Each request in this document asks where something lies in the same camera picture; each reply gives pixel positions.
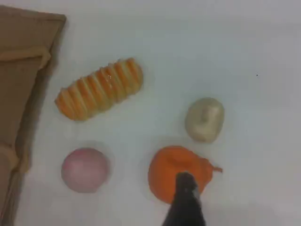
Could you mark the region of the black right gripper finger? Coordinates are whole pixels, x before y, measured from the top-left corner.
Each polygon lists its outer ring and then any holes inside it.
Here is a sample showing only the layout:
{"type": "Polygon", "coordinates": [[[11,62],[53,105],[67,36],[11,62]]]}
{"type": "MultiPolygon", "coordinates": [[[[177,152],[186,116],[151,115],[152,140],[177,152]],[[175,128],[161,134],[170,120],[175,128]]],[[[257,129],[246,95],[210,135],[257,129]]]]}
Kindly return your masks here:
{"type": "Polygon", "coordinates": [[[205,226],[198,185],[192,174],[176,175],[175,194],[162,226],[205,226]]]}

